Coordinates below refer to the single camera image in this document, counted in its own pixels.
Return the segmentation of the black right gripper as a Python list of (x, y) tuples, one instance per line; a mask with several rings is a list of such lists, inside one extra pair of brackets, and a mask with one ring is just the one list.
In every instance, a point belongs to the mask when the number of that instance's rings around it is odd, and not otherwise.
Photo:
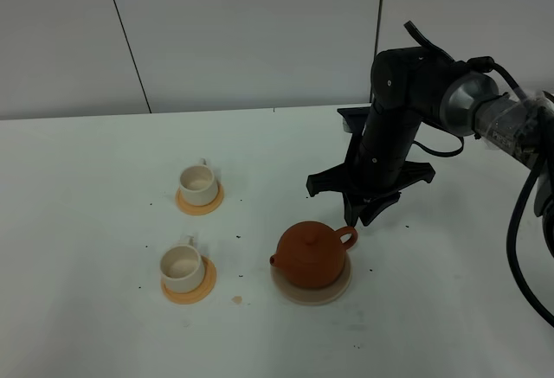
[(309, 195), (342, 193), (346, 225), (355, 227), (361, 221), (368, 227), (399, 201), (398, 191), (432, 182), (435, 170), (429, 163), (406, 160), (421, 122), (422, 117), (408, 109), (377, 112), (372, 107), (364, 131), (352, 135), (345, 161), (307, 178)]

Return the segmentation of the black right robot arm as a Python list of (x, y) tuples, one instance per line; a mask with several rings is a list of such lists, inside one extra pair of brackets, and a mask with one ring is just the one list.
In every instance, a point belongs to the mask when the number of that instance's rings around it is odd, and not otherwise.
[(550, 219), (553, 207), (553, 97), (501, 93), (489, 72), (501, 69), (490, 57), (453, 61), (425, 48), (386, 50), (371, 69), (375, 99), (368, 107), (341, 108), (351, 131), (345, 160), (310, 175), (311, 196), (339, 192), (345, 222), (369, 225), (396, 203), (403, 189), (431, 183), (429, 163), (407, 159), (421, 124), (459, 139), (483, 138), (527, 168), (542, 157), (534, 203), (536, 216)]

